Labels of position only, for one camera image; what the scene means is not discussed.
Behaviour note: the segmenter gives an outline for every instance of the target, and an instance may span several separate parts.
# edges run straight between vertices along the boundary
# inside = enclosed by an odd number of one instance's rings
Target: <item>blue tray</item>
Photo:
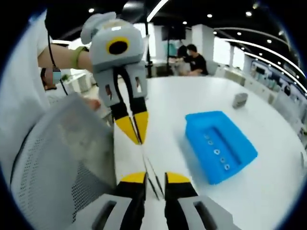
[[[241,171],[257,151],[221,111],[186,115],[186,136],[209,184],[218,184]]]

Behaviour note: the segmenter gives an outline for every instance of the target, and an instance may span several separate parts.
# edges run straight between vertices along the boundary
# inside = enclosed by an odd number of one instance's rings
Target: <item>white cabinet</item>
[[[254,92],[255,94],[258,94],[258,84],[257,82],[249,79],[245,79],[244,87],[247,88],[248,90]]]
[[[261,97],[263,100],[265,100],[266,102],[269,101],[270,92],[269,92],[267,89],[265,89],[264,87],[259,87],[259,88],[258,88],[258,93],[257,93],[257,95],[258,95],[259,97]]]

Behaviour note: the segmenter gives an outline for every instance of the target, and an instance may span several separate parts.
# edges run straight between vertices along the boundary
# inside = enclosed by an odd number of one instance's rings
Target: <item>black shirt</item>
[[[185,61],[190,63],[191,71],[201,69],[201,74],[208,75],[206,60],[202,55],[198,54],[197,57],[189,56]]]

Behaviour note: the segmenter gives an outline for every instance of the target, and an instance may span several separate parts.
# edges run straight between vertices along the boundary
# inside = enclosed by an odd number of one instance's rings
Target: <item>person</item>
[[[187,45],[189,56],[184,58],[185,62],[190,63],[190,71],[183,72],[182,75],[187,76],[205,76],[208,75],[206,60],[197,52],[197,48],[193,44]]]
[[[74,93],[74,90],[67,85],[65,82],[63,82],[63,85],[61,83],[54,84],[52,81],[48,81],[48,79],[52,79],[53,69],[52,68],[42,68],[40,77],[42,79],[42,83],[46,92],[46,96],[49,100],[50,105],[57,103],[59,100],[64,98],[67,94]],[[97,99],[91,99],[91,98],[85,98],[83,99],[86,101],[86,103],[90,106],[91,109],[94,111],[98,110],[101,106],[101,103]]]
[[[23,33],[8,59],[0,82],[0,167],[4,180],[10,184],[13,164],[24,139],[36,122],[50,108],[39,67],[53,68],[45,26],[45,11]],[[70,50],[51,44],[59,69],[86,69],[92,72],[89,53],[82,48]]]

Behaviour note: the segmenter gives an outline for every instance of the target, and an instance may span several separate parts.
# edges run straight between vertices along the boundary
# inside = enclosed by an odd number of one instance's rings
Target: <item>hand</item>
[[[97,99],[83,98],[87,105],[94,111],[98,110],[101,106],[101,103]]]

